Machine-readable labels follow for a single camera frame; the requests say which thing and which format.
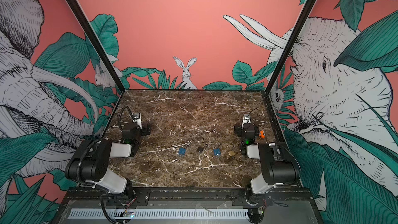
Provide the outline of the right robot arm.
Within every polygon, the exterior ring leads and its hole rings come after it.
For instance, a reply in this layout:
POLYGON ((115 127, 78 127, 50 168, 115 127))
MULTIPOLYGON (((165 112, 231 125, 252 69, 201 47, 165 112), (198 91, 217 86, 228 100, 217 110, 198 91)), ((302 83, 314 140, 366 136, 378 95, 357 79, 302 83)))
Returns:
POLYGON ((264 195, 277 186, 299 181, 301 168, 284 143, 256 143, 260 131, 251 123, 235 125, 234 133, 241 139, 241 154, 260 162, 261 173, 250 181, 253 195, 264 195))

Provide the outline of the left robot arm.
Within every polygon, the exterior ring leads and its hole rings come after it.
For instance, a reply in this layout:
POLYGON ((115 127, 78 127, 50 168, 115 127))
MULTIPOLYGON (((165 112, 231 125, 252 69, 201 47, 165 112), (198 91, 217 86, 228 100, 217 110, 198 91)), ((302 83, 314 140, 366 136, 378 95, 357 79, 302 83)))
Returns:
POLYGON ((122 128, 121 142, 107 139, 84 140, 70 159, 65 177, 81 185, 122 198, 123 204, 135 201, 137 193, 126 178, 109 169, 111 158, 134 157, 141 138, 151 134, 151 125, 130 122, 122 128))

